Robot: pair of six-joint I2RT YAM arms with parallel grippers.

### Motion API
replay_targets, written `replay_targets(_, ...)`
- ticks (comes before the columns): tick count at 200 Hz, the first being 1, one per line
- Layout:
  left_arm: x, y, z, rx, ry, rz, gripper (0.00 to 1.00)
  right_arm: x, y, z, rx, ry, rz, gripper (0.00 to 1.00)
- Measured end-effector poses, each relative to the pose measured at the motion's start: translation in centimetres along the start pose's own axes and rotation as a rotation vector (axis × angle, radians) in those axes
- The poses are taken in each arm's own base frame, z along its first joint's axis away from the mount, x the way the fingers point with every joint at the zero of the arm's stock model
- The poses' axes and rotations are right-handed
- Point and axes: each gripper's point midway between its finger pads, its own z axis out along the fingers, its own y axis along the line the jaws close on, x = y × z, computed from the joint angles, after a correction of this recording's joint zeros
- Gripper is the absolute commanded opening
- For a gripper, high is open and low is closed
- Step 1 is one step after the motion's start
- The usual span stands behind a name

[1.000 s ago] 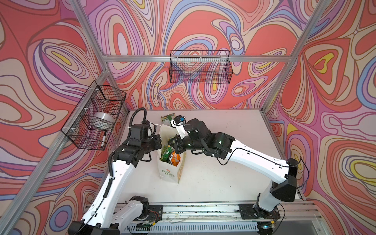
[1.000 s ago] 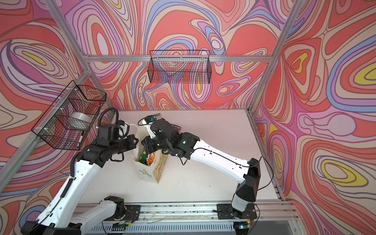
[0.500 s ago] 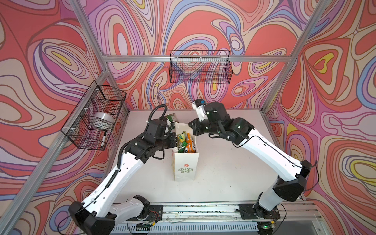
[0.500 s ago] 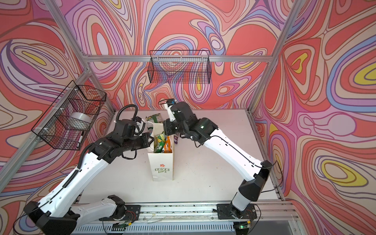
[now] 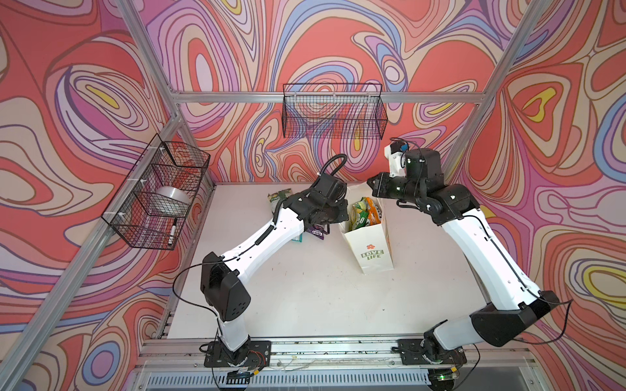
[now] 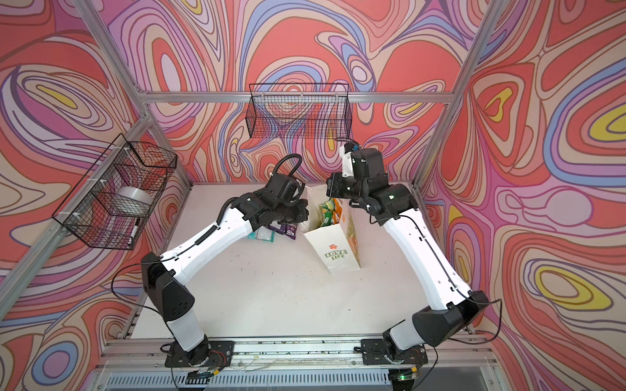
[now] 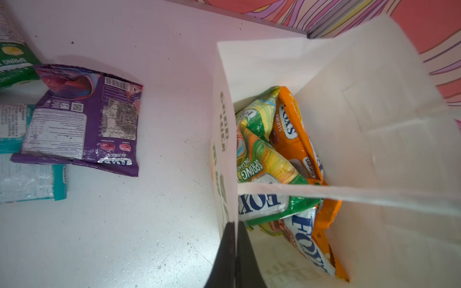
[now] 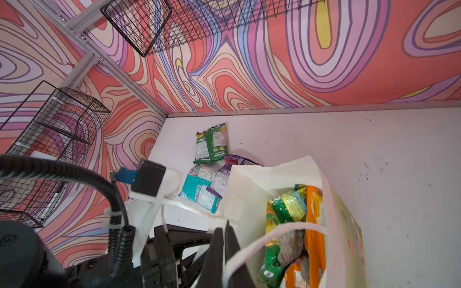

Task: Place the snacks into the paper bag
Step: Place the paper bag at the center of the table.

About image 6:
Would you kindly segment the white paper bag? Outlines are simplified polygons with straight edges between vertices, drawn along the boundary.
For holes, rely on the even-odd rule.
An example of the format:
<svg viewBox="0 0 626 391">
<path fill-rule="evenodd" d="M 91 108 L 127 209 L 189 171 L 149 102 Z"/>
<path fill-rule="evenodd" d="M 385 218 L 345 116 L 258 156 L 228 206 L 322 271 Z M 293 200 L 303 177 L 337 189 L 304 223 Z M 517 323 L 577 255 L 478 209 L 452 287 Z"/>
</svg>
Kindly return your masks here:
<svg viewBox="0 0 626 391">
<path fill-rule="evenodd" d="M 360 269 L 360 257 L 355 224 L 347 200 L 342 203 L 342 218 L 339 224 L 320 226 L 320 204 L 332 198 L 326 195 L 326 186 L 305 187 L 309 218 L 299 224 L 308 243 L 332 275 Z"/>
</svg>

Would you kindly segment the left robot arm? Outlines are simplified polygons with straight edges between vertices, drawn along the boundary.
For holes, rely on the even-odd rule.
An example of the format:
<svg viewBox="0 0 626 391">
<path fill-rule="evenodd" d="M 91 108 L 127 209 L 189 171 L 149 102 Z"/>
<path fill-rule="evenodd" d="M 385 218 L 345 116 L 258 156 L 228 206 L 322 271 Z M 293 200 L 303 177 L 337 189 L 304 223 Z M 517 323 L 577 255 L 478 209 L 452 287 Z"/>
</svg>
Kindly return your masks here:
<svg viewBox="0 0 626 391">
<path fill-rule="evenodd" d="M 142 258 L 143 290 L 174 337 L 173 347 L 182 350 L 184 365 L 205 365 L 211 351 L 187 284 L 209 261 L 262 226 L 308 219 L 307 200 L 302 198 L 305 183 L 294 177 L 302 163 L 300 154 L 288 154 L 263 188 L 227 199 L 216 221 L 203 231 L 164 254 Z"/>
</svg>

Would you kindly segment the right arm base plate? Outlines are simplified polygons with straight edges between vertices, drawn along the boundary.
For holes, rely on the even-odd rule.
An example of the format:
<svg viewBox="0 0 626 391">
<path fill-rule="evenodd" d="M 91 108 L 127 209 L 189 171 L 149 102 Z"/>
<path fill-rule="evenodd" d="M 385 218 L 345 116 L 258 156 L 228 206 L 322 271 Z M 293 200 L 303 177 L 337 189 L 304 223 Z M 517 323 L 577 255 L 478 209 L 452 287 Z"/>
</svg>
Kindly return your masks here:
<svg viewBox="0 0 626 391">
<path fill-rule="evenodd" d="M 420 368 L 429 362 L 423 345 L 399 350 L 391 342 L 382 338 L 362 339 L 354 348 L 354 352 L 361 355 L 363 364 L 366 366 L 411 365 Z"/>
</svg>

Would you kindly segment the green yellow Fox's candy bag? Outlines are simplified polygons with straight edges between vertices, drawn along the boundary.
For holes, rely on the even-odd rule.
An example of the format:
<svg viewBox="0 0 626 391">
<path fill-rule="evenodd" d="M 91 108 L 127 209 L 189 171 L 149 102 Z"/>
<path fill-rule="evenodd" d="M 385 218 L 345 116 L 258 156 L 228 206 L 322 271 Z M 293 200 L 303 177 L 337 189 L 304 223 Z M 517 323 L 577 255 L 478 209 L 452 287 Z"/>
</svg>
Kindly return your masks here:
<svg viewBox="0 0 626 391">
<path fill-rule="evenodd" d="M 339 224 L 342 218 L 342 203 L 339 199 L 332 198 L 320 204 L 320 226 L 332 226 Z"/>
</svg>

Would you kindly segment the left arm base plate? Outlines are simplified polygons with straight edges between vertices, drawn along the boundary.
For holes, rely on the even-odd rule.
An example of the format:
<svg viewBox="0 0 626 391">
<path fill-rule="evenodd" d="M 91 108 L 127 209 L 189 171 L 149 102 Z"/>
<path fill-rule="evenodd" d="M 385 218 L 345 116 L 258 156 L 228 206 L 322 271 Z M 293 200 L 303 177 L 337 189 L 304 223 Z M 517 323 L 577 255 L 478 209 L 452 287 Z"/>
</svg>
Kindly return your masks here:
<svg viewBox="0 0 626 391">
<path fill-rule="evenodd" d="M 209 340 L 186 352 L 177 341 L 161 346 L 166 354 L 167 368 L 227 368 L 231 365 L 235 342 L 232 340 Z"/>
</svg>

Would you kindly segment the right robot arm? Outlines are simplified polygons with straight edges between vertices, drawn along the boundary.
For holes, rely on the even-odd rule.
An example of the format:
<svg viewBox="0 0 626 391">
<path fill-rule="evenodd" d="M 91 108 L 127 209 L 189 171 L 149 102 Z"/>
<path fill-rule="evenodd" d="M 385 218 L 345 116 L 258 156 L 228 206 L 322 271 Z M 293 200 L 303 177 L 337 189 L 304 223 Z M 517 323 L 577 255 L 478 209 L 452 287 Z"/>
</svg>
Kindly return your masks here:
<svg viewBox="0 0 626 391">
<path fill-rule="evenodd" d="M 455 272 L 430 234 L 412 192 L 403 184 L 390 183 L 380 151 L 347 142 L 340 155 L 342 169 L 327 180 L 327 195 L 348 200 L 385 229 L 417 275 L 428 303 L 383 333 L 389 350 L 437 347 L 490 306 L 487 295 L 473 290 Z"/>
</svg>

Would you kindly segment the teal snack bag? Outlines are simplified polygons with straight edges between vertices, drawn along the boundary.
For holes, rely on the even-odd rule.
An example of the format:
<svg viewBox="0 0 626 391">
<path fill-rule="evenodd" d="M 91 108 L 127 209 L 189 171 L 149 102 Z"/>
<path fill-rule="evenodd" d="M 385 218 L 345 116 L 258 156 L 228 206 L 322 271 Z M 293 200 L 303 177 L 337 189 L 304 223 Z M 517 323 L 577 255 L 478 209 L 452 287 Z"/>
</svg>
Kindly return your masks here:
<svg viewBox="0 0 626 391">
<path fill-rule="evenodd" d="M 248 234 L 247 238 L 272 243 L 274 241 L 274 235 L 274 231 L 266 228 L 265 226 L 261 226 L 259 229 L 257 229 L 257 231 Z"/>
</svg>

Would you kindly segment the purple snack bag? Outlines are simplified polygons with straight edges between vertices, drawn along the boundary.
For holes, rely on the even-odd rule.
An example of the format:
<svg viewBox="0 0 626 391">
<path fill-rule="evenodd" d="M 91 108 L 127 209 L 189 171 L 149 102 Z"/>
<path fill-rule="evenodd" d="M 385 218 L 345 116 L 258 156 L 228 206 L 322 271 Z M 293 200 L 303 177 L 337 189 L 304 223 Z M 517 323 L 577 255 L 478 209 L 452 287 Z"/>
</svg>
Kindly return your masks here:
<svg viewBox="0 0 626 391">
<path fill-rule="evenodd" d="M 268 229 L 277 233 L 277 235 L 285 236 L 289 239 L 296 240 L 298 227 L 293 224 L 283 223 L 280 226 L 269 225 Z"/>
</svg>

